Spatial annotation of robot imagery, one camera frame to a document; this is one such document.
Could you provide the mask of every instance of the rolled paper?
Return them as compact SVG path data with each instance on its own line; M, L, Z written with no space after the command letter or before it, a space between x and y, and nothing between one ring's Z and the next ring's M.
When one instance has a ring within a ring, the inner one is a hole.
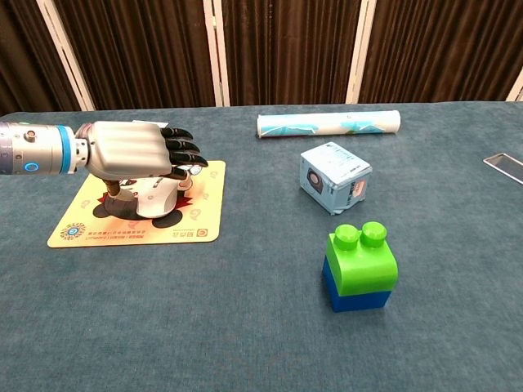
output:
M397 133L400 123L397 110L259 115L257 137Z

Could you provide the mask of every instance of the small cardboard box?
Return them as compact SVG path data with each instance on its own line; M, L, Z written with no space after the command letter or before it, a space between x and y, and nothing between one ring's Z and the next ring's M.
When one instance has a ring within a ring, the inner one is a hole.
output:
M365 199L372 167L332 141L301 154L300 185L330 215Z

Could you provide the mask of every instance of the mouse pad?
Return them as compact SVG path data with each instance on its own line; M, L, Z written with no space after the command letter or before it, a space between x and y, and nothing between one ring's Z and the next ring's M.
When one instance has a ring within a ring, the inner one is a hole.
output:
M105 184L89 175L47 241L49 247L105 247L159 243L206 243L220 231L226 164L209 161L168 215L146 219L136 214L140 179L120 181L134 192L130 202L107 196Z

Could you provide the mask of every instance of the curtain fold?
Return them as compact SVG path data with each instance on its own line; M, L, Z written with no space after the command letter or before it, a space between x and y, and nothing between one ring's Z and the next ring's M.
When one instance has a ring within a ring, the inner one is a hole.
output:
M359 102L505 100L522 49L522 0L378 0Z
M215 105L201 1L55 3L97 109Z
M36 2L0 2L0 116L80 110Z
M232 105L344 103L360 0L222 0Z

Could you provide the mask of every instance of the robotic arm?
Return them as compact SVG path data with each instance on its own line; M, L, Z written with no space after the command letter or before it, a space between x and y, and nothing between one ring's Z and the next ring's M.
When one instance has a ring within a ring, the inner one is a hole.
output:
M185 181L208 162L193 136L146 122L99 121L76 132L62 125L0 122L0 174L74 174L85 167L114 198L130 198L121 180L166 177Z

